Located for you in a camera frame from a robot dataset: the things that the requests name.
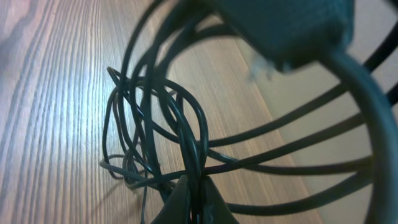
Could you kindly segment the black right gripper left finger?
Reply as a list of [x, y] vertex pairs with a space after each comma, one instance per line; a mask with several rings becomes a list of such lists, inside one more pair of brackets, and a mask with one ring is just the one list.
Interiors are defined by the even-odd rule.
[[182, 175], [164, 207], [151, 224], [190, 223], [190, 201], [188, 178]]

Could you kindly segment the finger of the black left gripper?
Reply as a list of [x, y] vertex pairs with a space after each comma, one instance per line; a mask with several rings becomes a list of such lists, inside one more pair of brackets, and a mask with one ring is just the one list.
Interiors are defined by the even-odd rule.
[[344, 50], [353, 38], [353, 0], [215, 0], [214, 8], [280, 72]]

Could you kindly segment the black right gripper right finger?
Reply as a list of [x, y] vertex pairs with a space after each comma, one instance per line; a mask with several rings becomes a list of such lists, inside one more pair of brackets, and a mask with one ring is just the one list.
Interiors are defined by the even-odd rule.
[[215, 183], [204, 176], [200, 183], [203, 224], [239, 224], [224, 202]]

